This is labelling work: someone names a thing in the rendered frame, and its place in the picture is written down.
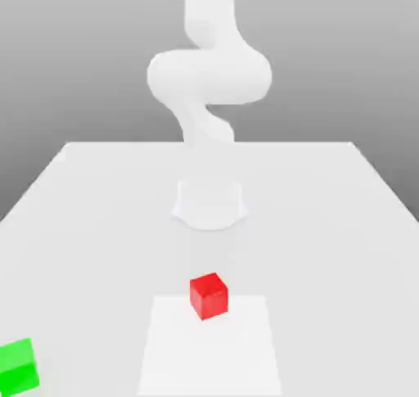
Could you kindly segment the small green cube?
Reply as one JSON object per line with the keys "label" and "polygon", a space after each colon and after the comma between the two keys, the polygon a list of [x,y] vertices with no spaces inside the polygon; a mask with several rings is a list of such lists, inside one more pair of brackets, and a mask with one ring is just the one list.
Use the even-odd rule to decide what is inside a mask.
{"label": "small green cube", "polygon": [[39,387],[38,365],[30,338],[0,346],[0,395],[13,397]]}

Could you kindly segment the small red cube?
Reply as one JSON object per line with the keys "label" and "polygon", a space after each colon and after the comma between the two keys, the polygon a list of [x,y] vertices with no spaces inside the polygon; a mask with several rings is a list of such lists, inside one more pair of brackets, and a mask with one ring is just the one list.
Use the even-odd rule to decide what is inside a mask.
{"label": "small red cube", "polygon": [[190,280],[190,302],[201,320],[228,311],[228,287],[217,273]]}

